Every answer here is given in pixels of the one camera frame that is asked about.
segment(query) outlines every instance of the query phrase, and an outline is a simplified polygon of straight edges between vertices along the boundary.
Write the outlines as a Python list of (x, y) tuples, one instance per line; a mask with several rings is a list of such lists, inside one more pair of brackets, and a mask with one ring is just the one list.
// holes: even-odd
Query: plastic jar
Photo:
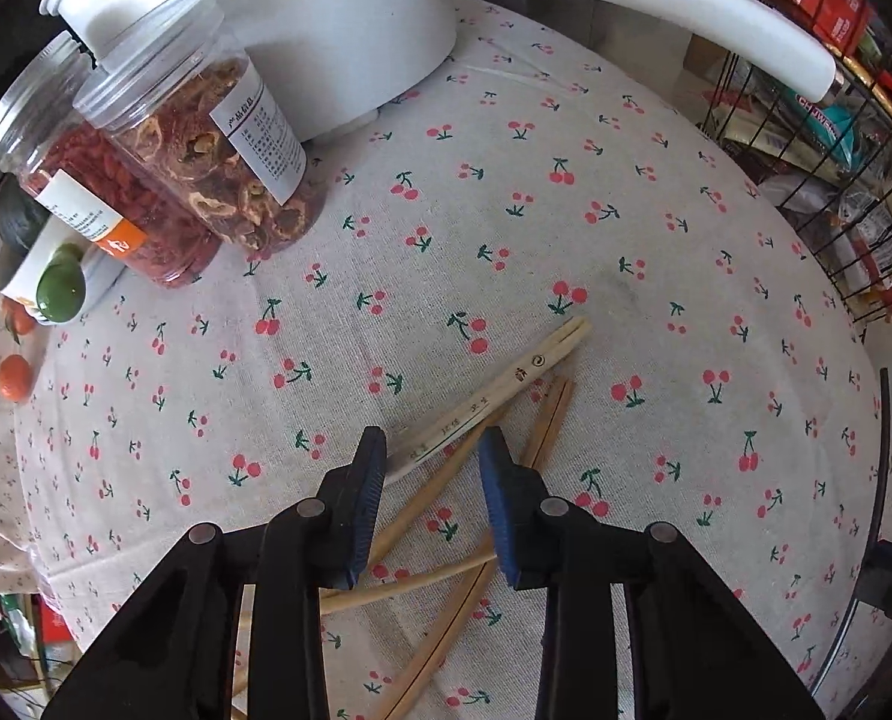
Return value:
[(76, 232), (164, 287), (193, 282), (220, 241), (73, 109), (92, 71), (63, 32), (0, 100), (0, 170)]
[(225, 240), (265, 255), (313, 226), (325, 187), (215, 0), (178, 0), (122, 33), (77, 95), (105, 131)]

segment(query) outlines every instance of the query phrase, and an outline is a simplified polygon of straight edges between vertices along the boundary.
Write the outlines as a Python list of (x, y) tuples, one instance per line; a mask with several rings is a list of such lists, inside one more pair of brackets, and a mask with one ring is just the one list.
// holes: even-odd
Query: jar lid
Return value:
[(196, 67), (222, 27), (216, 0), (170, 0), (116, 38), (73, 107), (98, 129), (143, 119)]
[(63, 74), (80, 56), (78, 42), (63, 31), (26, 65), (0, 99), (0, 143), (41, 87)]

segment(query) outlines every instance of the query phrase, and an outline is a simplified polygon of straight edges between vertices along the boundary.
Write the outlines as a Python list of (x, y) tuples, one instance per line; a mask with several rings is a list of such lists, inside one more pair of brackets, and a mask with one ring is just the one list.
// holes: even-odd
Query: table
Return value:
[[(876, 376), (836, 291), (662, 100), (521, 16), (456, 6), (446, 62), (310, 153), (329, 199), (307, 237), (268, 261), (224, 247), (176, 293), (125, 276), (54, 330), (16, 433), (70, 629), (88, 645), (194, 523), (267, 520), (349, 461), (364, 425), (447, 410), (583, 314), (550, 490), (614, 525), (676, 524), (808, 680), (850, 595), (878, 461)], [(503, 421), (514, 451), (548, 383)], [(370, 581), (473, 550), (473, 466)], [(429, 473), (385, 490), (380, 524)], [(887, 516), (886, 530), (892, 493)], [(334, 716), (368, 715), (449, 586), (324, 620)], [(494, 581), (414, 716), (531, 716), (543, 603)], [(836, 667), (824, 709), (874, 665)]]

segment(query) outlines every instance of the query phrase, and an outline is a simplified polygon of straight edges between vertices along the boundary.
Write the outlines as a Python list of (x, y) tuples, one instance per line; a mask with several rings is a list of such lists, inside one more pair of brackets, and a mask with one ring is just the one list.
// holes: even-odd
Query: transparent jar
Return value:
[(0, 100), (0, 170), (70, 227), (164, 287), (193, 282), (220, 241), (73, 109), (92, 65), (63, 32)]
[(157, 8), (73, 104), (215, 233), (265, 256), (313, 226), (326, 192), (304, 180), (305, 151), (223, 20), (215, 0)]

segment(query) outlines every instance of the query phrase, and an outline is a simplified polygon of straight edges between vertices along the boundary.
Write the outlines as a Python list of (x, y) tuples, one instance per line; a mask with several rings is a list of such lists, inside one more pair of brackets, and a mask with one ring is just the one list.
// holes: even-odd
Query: wire rack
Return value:
[[(760, 1), (828, 35), (820, 23), (828, 23), (827, 0), (813, 0), (810, 12), (803, 0)], [(865, 33), (865, 1), (851, 7), (854, 28)], [(892, 319), (892, 92), (881, 83), (892, 49), (867, 69), (855, 58), (860, 37), (825, 43), (844, 80), (837, 114), (851, 114), (826, 127), (825, 138), (814, 130), (831, 109), (803, 98), (790, 105), (794, 93), (737, 55), (726, 57), (701, 128), (789, 221), (862, 327)]]

